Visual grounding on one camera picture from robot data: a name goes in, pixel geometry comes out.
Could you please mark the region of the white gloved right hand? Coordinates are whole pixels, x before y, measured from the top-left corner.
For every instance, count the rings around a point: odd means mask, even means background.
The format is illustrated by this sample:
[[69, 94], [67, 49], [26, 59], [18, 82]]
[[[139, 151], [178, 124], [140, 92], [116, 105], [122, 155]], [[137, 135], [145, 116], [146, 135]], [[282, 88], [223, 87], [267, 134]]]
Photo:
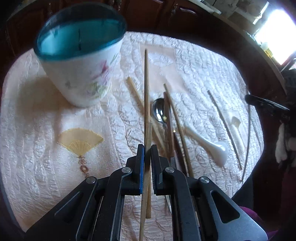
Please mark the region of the white gloved right hand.
[[277, 163], [288, 159], [288, 152], [292, 153], [291, 166], [295, 167], [295, 137], [286, 132], [286, 126], [282, 123], [278, 129], [278, 140], [276, 142], [275, 158]]

